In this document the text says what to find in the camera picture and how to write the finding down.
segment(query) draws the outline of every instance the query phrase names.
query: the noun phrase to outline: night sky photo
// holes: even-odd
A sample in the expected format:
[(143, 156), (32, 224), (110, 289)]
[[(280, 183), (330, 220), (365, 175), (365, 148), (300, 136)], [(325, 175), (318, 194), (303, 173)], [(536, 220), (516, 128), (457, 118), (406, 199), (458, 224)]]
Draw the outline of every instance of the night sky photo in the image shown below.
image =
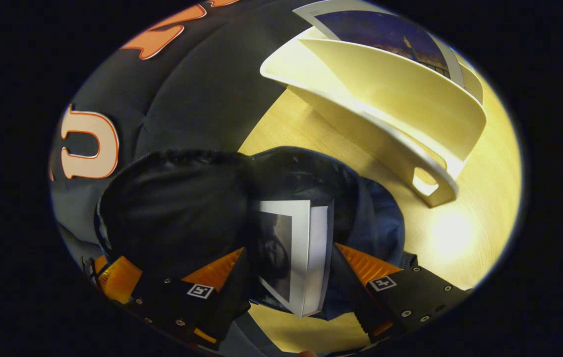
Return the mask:
[[(442, 68), (447, 61), (434, 40), (415, 23), (373, 11), (338, 11), (316, 15), (341, 41), (359, 43)], [(413, 50), (407, 46), (404, 38)]]

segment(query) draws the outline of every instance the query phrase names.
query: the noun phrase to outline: orange letter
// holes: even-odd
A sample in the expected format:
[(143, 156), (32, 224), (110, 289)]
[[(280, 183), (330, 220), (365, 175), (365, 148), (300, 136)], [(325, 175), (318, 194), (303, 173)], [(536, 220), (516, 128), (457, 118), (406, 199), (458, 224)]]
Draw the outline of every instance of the orange letter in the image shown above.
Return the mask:
[(114, 171), (118, 163), (118, 135), (112, 122), (105, 116), (93, 112), (77, 112), (66, 109), (61, 122), (61, 138), (69, 132), (94, 136), (99, 150), (94, 156), (71, 155), (66, 147), (61, 149), (61, 167), (69, 179), (73, 176), (103, 179)]
[(229, 4), (232, 4), (234, 2), (238, 2), (239, 0), (209, 0), (206, 2), (210, 2), (211, 3), (211, 7), (220, 7), (220, 6), (226, 6)]
[[(185, 22), (189, 20), (195, 20), (196, 18), (201, 18), (207, 14), (207, 10), (200, 4), (196, 4), (188, 9), (182, 10), (179, 13), (164, 19), (152, 29), (157, 27), (163, 27), (166, 25), (171, 25), (172, 23)], [(142, 34), (139, 34), (132, 41), (129, 41), (121, 48), (135, 48), (141, 50), (141, 54), (138, 58), (142, 60), (150, 59), (154, 57), (158, 52), (160, 52), (166, 45), (168, 45), (173, 39), (175, 39), (184, 30), (184, 26), (176, 25), (170, 27), (167, 30), (146, 30)]]

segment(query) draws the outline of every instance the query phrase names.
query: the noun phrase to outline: black background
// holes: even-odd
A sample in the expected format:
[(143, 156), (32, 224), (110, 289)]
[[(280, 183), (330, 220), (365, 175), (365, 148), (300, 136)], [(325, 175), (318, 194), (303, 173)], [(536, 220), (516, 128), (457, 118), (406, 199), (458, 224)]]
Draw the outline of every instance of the black background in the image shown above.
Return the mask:
[[(563, 355), (563, 3), (386, 6), (492, 81), (525, 144), (528, 190), (518, 238), (492, 277), (461, 309), (375, 355)], [(0, 350), (185, 355), (78, 274), (58, 238), (46, 182), (50, 138), (68, 99), (114, 50), (180, 7), (0, 2)]]

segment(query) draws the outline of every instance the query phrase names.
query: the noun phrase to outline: wooden table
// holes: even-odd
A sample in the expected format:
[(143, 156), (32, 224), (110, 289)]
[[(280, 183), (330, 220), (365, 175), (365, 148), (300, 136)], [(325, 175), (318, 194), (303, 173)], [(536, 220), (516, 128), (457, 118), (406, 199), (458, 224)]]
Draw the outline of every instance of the wooden table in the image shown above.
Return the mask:
[[(288, 90), (239, 151), (251, 155), (282, 145), (304, 147), (337, 158), (361, 176), (378, 181), (394, 196), (404, 216), (404, 249), (417, 254), (421, 266), (456, 287), (475, 287), (497, 262), (515, 224), (521, 199), (521, 156), (503, 104), (469, 63), (460, 56), (458, 61), (482, 83), (487, 123), (456, 179), (460, 192), (454, 202), (429, 208), (390, 170)], [(322, 353), (370, 343), (352, 313), (323, 321), (252, 305), (250, 314), (282, 351)]]

